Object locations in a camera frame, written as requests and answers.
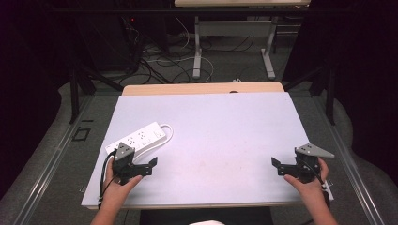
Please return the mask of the person's right hand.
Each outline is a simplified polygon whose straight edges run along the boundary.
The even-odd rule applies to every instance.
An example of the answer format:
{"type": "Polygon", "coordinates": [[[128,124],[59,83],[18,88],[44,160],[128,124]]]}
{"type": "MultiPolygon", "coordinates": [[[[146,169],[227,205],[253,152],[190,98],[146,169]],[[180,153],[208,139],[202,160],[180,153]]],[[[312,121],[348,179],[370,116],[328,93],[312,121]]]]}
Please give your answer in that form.
{"type": "Polygon", "coordinates": [[[329,168],[322,158],[319,158],[318,162],[320,165],[320,179],[315,179],[313,182],[303,184],[297,178],[289,174],[283,177],[287,183],[289,183],[298,191],[298,194],[303,202],[305,200],[325,200],[323,194],[323,184],[328,176],[329,168]]]}

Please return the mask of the white power strip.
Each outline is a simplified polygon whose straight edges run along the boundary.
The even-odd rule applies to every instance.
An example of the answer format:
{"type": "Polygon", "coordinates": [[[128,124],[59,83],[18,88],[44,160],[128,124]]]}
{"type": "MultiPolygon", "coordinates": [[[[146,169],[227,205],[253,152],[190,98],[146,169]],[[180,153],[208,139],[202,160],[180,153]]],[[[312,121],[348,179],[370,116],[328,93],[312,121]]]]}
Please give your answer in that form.
{"type": "Polygon", "coordinates": [[[116,142],[112,142],[105,146],[105,151],[110,154],[112,151],[117,149],[121,143],[133,148],[135,150],[135,156],[138,157],[148,149],[153,149],[156,146],[167,143],[170,138],[163,130],[164,125],[159,125],[157,122],[153,122],[145,127],[132,132],[131,134],[121,138],[116,142]]]}

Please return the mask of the person's dark clothing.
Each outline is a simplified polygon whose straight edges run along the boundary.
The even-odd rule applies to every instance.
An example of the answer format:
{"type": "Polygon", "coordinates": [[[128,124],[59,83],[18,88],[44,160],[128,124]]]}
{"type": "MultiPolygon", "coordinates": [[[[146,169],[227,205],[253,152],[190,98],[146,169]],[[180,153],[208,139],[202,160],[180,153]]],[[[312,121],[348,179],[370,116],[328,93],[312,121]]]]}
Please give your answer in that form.
{"type": "Polygon", "coordinates": [[[140,225],[190,225],[215,220],[223,225],[274,225],[268,207],[142,210],[140,225]]]}

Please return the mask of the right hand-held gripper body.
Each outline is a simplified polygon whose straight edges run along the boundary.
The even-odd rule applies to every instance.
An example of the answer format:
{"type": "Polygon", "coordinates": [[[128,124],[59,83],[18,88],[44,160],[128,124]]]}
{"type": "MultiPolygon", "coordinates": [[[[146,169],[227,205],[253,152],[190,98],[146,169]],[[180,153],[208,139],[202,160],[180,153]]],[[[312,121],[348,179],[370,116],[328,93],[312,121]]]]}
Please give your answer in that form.
{"type": "Polygon", "coordinates": [[[298,166],[298,180],[303,184],[313,182],[314,179],[322,181],[318,159],[334,158],[331,152],[312,143],[296,147],[295,153],[298,166]]]}

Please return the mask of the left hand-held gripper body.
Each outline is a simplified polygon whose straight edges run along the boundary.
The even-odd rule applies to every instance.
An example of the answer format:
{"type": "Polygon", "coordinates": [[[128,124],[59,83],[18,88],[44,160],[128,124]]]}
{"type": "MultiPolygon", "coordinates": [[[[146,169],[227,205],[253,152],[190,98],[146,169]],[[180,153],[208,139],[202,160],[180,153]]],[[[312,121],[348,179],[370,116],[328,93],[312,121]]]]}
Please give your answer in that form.
{"type": "Polygon", "coordinates": [[[147,164],[135,165],[132,161],[134,158],[135,149],[124,143],[120,143],[115,152],[115,159],[113,162],[114,175],[119,179],[119,184],[124,186],[131,178],[137,176],[139,168],[148,167],[147,164]]]}

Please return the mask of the dark equipment with red light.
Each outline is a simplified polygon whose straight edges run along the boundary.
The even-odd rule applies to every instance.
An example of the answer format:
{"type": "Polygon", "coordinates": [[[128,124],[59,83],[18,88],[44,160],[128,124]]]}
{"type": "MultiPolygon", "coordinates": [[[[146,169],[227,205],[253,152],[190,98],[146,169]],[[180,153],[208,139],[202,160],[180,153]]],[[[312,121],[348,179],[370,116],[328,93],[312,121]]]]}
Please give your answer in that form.
{"type": "Polygon", "coordinates": [[[140,54],[126,27],[115,15],[83,15],[76,18],[94,66],[99,71],[137,70],[140,54]]]}

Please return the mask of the aluminium floor rail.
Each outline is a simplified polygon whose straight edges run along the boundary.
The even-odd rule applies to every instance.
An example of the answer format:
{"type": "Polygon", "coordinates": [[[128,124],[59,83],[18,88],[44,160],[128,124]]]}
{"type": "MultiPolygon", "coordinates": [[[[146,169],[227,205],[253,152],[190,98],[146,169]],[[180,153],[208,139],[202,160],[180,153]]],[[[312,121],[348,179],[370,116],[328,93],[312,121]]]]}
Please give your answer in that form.
{"type": "Polygon", "coordinates": [[[349,153],[348,147],[346,146],[341,135],[339,134],[337,127],[335,127],[327,118],[326,108],[322,104],[321,97],[313,97],[313,101],[316,105],[317,111],[322,117],[322,120],[326,124],[334,143],[337,145],[337,152],[340,156],[340,161],[343,164],[345,173],[370,225],[385,225],[384,219],[378,212],[375,203],[370,195],[370,192],[360,176],[358,166],[355,160],[352,158],[351,154],[349,153]]]}
{"type": "Polygon", "coordinates": [[[91,219],[81,201],[96,160],[95,100],[83,99],[74,123],[69,110],[61,109],[14,188],[27,191],[10,225],[81,225],[91,219]]]}

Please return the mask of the person's left hand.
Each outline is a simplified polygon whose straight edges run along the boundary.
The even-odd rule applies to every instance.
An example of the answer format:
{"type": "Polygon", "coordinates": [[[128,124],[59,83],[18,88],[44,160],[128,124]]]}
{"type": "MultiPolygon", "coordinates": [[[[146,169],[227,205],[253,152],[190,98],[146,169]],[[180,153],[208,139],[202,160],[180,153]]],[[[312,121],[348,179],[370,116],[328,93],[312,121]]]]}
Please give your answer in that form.
{"type": "Polygon", "coordinates": [[[104,180],[104,190],[103,190],[103,199],[102,206],[110,206],[111,208],[116,209],[117,207],[121,207],[125,200],[127,199],[130,192],[139,184],[139,182],[143,179],[142,175],[135,176],[129,180],[129,182],[125,185],[120,185],[116,182],[116,177],[113,172],[113,162],[114,158],[111,157],[108,160],[105,180],[104,180]]]}

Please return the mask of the black metal stand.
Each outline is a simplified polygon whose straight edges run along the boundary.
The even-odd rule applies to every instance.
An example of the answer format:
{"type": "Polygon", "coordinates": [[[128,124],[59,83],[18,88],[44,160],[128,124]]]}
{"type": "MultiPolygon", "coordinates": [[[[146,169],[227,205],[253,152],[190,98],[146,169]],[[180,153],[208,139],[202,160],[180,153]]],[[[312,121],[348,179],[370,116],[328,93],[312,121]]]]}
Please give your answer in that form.
{"type": "Polygon", "coordinates": [[[312,96],[319,96],[323,90],[327,91],[326,103],[325,103],[325,115],[329,122],[334,126],[334,87],[335,87],[335,69],[327,64],[318,66],[309,72],[297,77],[292,82],[288,82],[283,85],[285,91],[296,87],[304,81],[314,79],[310,86],[310,94],[312,96]]]}
{"type": "Polygon", "coordinates": [[[124,87],[110,79],[104,77],[96,70],[84,65],[76,64],[69,70],[70,100],[71,100],[71,118],[73,124],[80,114],[79,89],[82,89],[87,95],[94,95],[97,91],[92,79],[98,80],[114,88],[116,91],[122,91],[124,87]]]}

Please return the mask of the black curtain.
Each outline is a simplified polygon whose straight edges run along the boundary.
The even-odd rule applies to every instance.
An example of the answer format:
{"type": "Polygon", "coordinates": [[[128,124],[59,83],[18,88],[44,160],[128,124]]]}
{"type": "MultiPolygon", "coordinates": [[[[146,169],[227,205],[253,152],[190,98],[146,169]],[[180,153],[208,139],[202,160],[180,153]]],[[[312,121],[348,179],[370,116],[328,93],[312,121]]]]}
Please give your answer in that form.
{"type": "Polygon", "coordinates": [[[0,200],[55,119],[68,81],[39,0],[0,0],[0,200]]]}
{"type": "Polygon", "coordinates": [[[312,0],[311,9],[357,7],[357,14],[307,17],[283,80],[291,82],[337,55],[335,97],[353,126],[352,149],[398,186],[398,0],[312,0]]]}

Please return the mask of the white desk with metal legs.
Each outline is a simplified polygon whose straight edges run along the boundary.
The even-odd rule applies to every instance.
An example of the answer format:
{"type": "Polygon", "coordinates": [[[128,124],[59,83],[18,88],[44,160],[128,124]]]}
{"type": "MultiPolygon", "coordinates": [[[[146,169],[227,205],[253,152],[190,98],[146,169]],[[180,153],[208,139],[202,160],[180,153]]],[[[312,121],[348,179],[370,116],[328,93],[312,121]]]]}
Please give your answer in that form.
{"type": "MultiPolygon", "coordinates": [[[[179,8],[193,9],[299,9],[308,6],[312,0],[175,0],[179,8]]],[[[270,50],[276,36],[279,16],[267,16],[265,19],[212,19],[204,21],[199,16],[194,17],[195,56],[192,77],[201,76],[202,47],[200,38],[204,36],[216,37],[265,37],[266,47],[261,50],[266,75],[270,80],[276,78],[270,60],[270,50]]]]}

